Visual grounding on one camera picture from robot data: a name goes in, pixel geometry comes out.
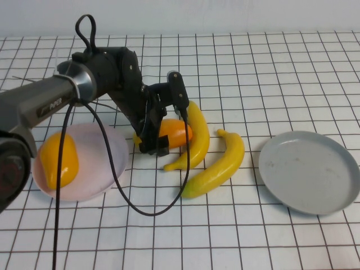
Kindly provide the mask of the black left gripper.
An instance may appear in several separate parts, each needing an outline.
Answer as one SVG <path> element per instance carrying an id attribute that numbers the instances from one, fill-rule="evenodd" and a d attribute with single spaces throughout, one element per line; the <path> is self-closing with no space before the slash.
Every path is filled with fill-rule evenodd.
<path id="1" fill-rule="evenodd" d="M 165 115 L 164 91 L 165 83 L 144 85 L 141 89 L 141 98 L 145 101 L 145 114 L 140 120 L 140 130 L 137 133 L 140 140 L 138 148 L 143 154 L 154 154 L 154 141 L 157 140 L 157 156 L 169 154 L 168 136 L 157 139 L 160 122 Z"/>

